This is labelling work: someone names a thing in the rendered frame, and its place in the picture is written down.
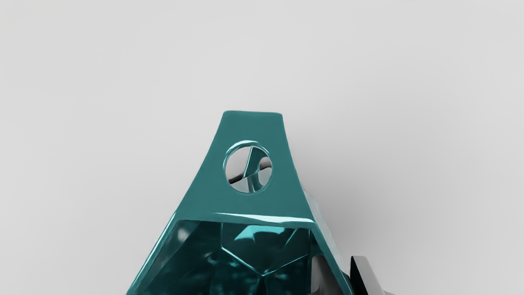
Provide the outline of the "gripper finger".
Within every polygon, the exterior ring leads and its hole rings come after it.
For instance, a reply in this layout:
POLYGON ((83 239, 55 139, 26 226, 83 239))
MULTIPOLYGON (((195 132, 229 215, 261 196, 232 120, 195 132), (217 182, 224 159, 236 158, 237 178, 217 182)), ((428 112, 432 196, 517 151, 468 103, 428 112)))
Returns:
POLYGON ((355 295, 395 295, 384 290, 365 256, 352 256, 350 282, 355 295))

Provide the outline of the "teal faceted mug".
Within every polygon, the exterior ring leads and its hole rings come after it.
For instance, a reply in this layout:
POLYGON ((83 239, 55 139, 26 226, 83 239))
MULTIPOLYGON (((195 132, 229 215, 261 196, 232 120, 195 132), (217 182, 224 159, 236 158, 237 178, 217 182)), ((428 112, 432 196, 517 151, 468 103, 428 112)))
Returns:
POLYGON ((356 295, 279 113, 226 111, 126 295, 356 295))

